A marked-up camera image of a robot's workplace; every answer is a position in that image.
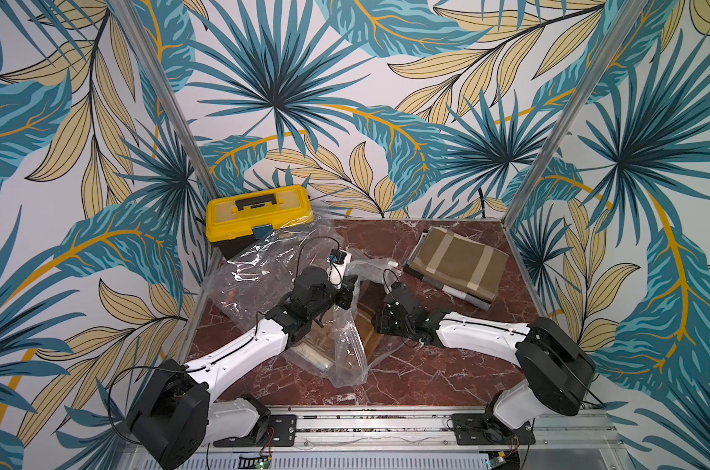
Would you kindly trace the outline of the clear plastic vacuum bag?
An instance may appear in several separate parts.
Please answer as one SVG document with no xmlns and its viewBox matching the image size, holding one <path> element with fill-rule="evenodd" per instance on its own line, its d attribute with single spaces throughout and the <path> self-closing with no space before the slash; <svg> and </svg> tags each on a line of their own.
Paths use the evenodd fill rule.
<svg viewBox="0 0 710 470">
<path fill-rule="evenodd" d="M 224 260 L 204 293 L 241 329 L 220 358 L 237 378 L 239 360 L 281 356 L 337 388 L 362 385 L 403 347 L 382 334 L 386 282 L 401 272 L 394 236 L 359 223 L 315 221 L 279 229 Z"/>
</svg>

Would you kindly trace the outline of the brown beige striped blanket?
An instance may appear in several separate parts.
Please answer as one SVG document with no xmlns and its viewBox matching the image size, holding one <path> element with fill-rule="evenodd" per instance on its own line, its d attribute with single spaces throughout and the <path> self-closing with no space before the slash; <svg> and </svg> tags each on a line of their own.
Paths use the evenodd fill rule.
<svg viewBox="0 0 710 470">
<path fill-rule="evenodd" d="M 441 227 L 421 234 L 404 266 L 491 304 L 509 256 Z"/>
</svg>

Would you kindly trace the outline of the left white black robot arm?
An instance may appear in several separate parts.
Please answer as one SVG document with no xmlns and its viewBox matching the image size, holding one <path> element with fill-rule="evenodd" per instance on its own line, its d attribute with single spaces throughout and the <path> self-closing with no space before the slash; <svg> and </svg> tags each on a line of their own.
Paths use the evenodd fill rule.
<svg viewBox="0 0 710 470">
<path fill-rule="evenodd" d="M 350 307 L 357 280 L 305 268 L 241 337 L 186 364 L 165 360 L 156 366 L 124 420 L 127 431 L 163 469 L 180 467 L 204 445 L 265 444 L 272 433 L 265 405 L 244 396 L 214 409 L 215 401 L 253 368 L 297 345 L 332 307 Z"/>
</svg>

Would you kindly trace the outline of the grey checkered blanket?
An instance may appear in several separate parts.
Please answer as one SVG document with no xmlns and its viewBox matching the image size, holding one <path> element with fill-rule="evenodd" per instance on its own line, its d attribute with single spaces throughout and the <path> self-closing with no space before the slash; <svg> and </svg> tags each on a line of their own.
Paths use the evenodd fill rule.
<svg viewBox="0 0 710 470">
<path fill-rule="evenodd" d="M 449 285 L 443 284 L 443 283 L 439 282 L 438 280 L 435 280 L 429 276 L 423 275 L 420 272 L 418 272 L 417 270 L 411 268 L 411 266 L 409 266 L 409 264 L 406 264 L 406 266 L 404 266 L 403 271 L 405 273 L 410 274 L 413 277 L 435 287 L 435 289 L 439 289 L 439 291 L 443 291 L 443 293 L 445 293 L 449 296 L 463 300 L 463 301 L 477 307 L 478 309 L 482 309 L 483 311 L 489 311 L 491 309 L 490 302 L 484 301 L 484 300 L 477 298 L 471 294 L 465 293 L 465 292 L 460 291 L 456 288 L 453 288 Z"/>
</svg>

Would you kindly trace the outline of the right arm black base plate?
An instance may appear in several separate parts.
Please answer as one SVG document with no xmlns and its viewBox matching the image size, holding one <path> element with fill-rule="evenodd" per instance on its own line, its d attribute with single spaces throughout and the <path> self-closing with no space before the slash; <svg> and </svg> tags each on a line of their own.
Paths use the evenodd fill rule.
<svg viewBox="0 0 710 470">
<path fill-rule="evenodd" d="M 527 423 L 517 430 L 505 426 L 484 413 L 455 413 L 449 417 L 449 429 L 459 446 L 527 446 L 535 443 L 533 425 Z"/>
</svg>

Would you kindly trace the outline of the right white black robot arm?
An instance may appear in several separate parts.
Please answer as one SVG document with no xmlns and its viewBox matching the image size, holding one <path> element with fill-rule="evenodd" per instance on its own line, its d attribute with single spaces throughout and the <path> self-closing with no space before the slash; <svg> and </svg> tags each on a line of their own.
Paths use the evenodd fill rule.
<svg viewBox="0 0 710 470">
<path fill-rule="evenodd" d="M 590 356 L 549 318 L 508 323 L 430 311 L 401 283 L 389 288 L 372 325 L 382 335 L 485 354 L 519 368 L 523 380 L 501 392 L 484 411 L 484 421 L 504 432 L 523 429 L 549 412 L 578 415 L 596 372 Z"/>
</svg>

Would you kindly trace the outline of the cream blue plaid blanket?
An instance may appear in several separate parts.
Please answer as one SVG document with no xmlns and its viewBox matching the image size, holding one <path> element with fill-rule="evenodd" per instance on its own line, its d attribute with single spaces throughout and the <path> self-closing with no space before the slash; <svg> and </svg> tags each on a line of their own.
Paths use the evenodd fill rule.
<svg viewBox="0 0 710 470">
<path fill-rule="evenodd" d="M 331 370 L 335 364 L 335 342 L 327 336 L 306 336 L 290 350 L 321 372 Z"/>
</svg>

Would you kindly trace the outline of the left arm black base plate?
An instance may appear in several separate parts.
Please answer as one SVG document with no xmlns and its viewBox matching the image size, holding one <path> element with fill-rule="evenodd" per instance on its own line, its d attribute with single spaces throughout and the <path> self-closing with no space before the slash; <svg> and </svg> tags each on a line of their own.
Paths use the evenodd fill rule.
<svg viewBox="0 0 710 470">
<path fill-rule="evenodd" d="M 297 416 L 295 414 L 271 414 L 263 416 L 248 435 L 230 437 L 214 442 L 216 448 L 291 448 L 296 435 Z"/>
</svg>

